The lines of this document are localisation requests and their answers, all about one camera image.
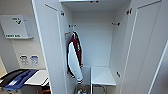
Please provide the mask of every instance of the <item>cabinet door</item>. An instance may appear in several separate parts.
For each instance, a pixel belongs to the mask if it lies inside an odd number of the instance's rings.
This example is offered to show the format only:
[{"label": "cabinet door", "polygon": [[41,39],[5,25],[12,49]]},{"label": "cabinet door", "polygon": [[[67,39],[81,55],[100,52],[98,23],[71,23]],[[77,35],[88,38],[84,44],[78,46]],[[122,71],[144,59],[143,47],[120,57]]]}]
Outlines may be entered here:
[{"label": "cabinet door", "polygon": [[168,18],[165,11],[168,0],[142,1],[131,2],[133,12],[128,18],[126,36],[131,35],[130,45],[120,94],[150,93],[149,89],[168,39],[167,26],[164,25]]}]

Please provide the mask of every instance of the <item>white wardrobe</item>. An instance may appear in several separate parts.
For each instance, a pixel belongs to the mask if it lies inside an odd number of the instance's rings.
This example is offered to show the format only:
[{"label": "white wardrobe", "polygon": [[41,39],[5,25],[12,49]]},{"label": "white wardrobe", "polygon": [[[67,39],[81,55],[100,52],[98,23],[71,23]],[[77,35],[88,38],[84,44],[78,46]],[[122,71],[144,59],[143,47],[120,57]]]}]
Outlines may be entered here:
[{"label": "white wardrobe", "polygon": [[167,3],[32,0],[52,94],[73,94],[75,89],[76,81],[67,74],[66,62],[73,30],[81,42],[84,84],[91,84],[92,67],[108,67],[116,83],[108,88],[113,90],[110,94],[152,94],[168,39]]}]

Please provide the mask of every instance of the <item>lower shelf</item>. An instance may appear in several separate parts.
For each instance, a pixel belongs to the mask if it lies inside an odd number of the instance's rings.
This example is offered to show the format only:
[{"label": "lower shelf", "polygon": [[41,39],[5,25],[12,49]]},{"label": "lower shelf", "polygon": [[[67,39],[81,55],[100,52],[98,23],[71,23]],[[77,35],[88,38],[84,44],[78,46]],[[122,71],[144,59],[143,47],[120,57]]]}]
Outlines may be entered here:
[{"label": "lower shelf", "polygon": [[116,86],[108,67],[91,67],[91,84]]}]

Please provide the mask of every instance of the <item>wall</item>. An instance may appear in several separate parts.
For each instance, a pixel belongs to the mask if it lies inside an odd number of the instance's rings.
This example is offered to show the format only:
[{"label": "wall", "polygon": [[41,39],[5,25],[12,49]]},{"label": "wall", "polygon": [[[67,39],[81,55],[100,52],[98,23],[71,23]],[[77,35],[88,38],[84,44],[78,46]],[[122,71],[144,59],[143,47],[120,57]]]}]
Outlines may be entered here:
[{"label": "wall", "polygon": [[6,39],[0,25],[0,56],[4,63],[7,72],[19,69],[19,64],[16,58],[16,54],[13,49],[11,40]]},{"label": "wall", "polygon": [[75,31],[82,47],[85,84],[90,84],[90,67],[109,66],[113,32],[113,12],[73,12]]},{"label": "wall", "polygon": [[126,15],[126,11],[129,9],[129,4],[130,2],[126,3],[118,10],[116,10],[114,16],[114,23],[120,22],[120,26],[113,26],[114,29],[111,42],[111,55],[110,55],[109,68],[117,84],[116,94],[119,94],[125,67],[125,62],[121,62],[121,59],[123,55],[122,52],[128,21],[128,15]]},{"label": "wall", "polygon": [[2,59],[0,57],[0,77],[4,76],[6,74],[6,69],[5,69],[5,66],[2,62]]},{"label": "wall", "polygon": [[[43,55],[41,51],[41,46],[40,46],[36,22],[33,14],[31,0],[12,0],[12,1],[1,0],[0,10],[1,10],[0,15],[23,15],[25,18],[28,19],[28,22],[32,27],[32,33],[34,36],[33,39],[11,40],[20,68],[45,69],[45,64],[44,64]],[[26,55],[28,57],[29,65],[24,65],[21,63],[21,60],[20,60],[21,55]],[[31,63],[30,57],[32,55],[38,56],[39,58],[38,66],[35,66]]]}]

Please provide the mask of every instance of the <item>hanging jacket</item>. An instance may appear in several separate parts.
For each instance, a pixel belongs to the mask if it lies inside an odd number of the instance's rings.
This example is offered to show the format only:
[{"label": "hanging jacket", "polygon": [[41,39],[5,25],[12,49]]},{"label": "hanging jacket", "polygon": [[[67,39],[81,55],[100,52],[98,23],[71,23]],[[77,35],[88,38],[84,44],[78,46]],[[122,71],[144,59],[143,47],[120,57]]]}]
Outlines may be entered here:
[{"label": "hanging jacket", "polygon": [[70,39],[68,51],[68,71],[72,77],[75,77],[80,82],[83,79],[80,69],[82,67],[82,50],[76,32],[73,32]]}]

